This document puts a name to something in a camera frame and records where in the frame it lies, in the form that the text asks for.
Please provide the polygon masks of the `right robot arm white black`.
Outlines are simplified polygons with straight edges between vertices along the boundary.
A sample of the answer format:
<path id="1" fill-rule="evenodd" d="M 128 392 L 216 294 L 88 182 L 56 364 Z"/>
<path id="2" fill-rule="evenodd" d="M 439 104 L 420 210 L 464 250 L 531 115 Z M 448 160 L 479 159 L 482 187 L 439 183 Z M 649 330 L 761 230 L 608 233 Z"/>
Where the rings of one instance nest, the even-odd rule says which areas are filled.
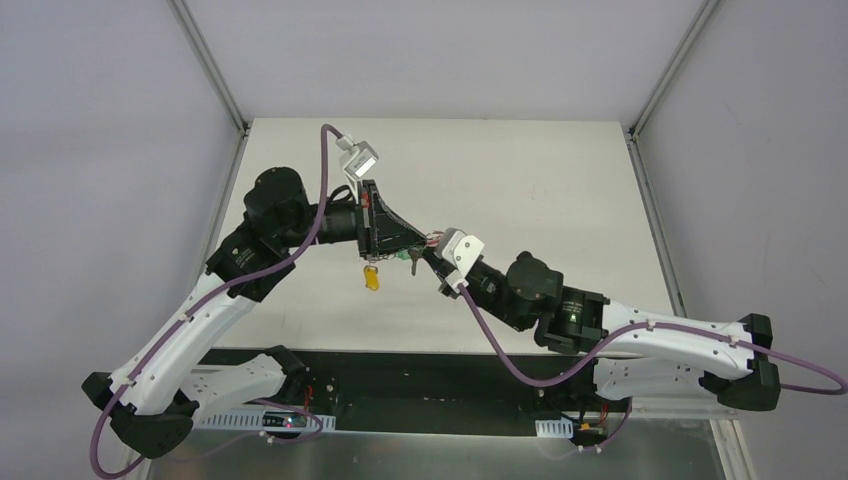
<path id="1" fill-rule="evenodd" d="M 579 355 L 574 366 L 550 380 L 522 372 L 516 376 L 537 388 L 569 381 L 569 400 L 580 409 L 593 409 L 605 399 L 677 395 L 687 389 L 732 409 L 758 412 L 777 406 L 783 388 L 767 354 L 773 333 L 766 316 L 707 322 L 649 312 L 568 287 L 562 273 L 529 252 L 520 253 L 506 272 L 468 247 L 458 253 L 430 247 L 423 259 L 440 280 L 443 295 L 466 301 L 499 356 L 505 352 L 484 313 L 518 332 L 531 331 L 543 349 Z"/>

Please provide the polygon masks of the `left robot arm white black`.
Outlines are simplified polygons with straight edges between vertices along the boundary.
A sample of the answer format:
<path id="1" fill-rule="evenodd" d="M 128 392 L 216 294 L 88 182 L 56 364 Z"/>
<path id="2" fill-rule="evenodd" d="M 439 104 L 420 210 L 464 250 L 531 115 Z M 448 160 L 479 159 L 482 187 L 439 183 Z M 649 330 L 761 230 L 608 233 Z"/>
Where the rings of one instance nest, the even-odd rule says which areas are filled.
<path id="1" fill-rule="evenodd" d="M 372 180 L 362 181 L 354 198 L 319 206 L 308 201 L 295 170 L 274 167 L 257 178 L 244 204 L 243 221 L 207 260 L 194 290 L 156 337 L 121 368 L 83 382 L 117 437 L 144 458 L 168 454 L 195 425 L 238 405 L 304 398 L 306 366 L 284 346 L 226 371 L 195 372 L 217 340 L 294 270 L 294 248 L 353 241 L 362 258 L 376 260 L 426 243 L 385 204 Z"/>

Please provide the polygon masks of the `key with yellow tag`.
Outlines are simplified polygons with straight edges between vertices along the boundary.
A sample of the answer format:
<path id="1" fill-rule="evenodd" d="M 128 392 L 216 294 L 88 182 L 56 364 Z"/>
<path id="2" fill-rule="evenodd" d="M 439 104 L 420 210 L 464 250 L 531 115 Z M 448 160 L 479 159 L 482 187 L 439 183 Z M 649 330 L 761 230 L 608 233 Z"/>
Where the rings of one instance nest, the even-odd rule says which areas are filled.
<path id="1" fill-rule="evenodd" d="M 380 289 L 379 269 L 374 264 L 365 265 L 363 268 L 364 285 L 370 291 Z"/>

